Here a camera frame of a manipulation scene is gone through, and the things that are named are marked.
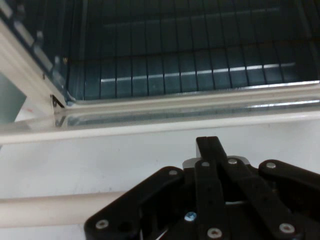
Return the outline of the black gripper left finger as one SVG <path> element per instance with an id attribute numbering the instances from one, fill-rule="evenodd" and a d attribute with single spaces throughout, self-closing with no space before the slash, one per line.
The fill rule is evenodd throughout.
<path id="1" fill-rule="evenodd" d="M 218 165 L 226 159 L 214 137 L 196 139 L 192 167 L 167 166 L 104 207 L 84 224 L 88 240 L 224 240 L 227 214 Z"/>

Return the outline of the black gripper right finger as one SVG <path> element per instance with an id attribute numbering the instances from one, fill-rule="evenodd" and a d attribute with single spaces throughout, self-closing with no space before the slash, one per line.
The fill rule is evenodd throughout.
<path id="1" fill-rule="evenodd" d="M 230 163 L 218 137 L 209 137 L 208 144 L 211 156 L 245 197 L 271 239 L 320 238 L 318 174 L 278 160 L 262 162 L 253 173 L 240 160 Z"/>

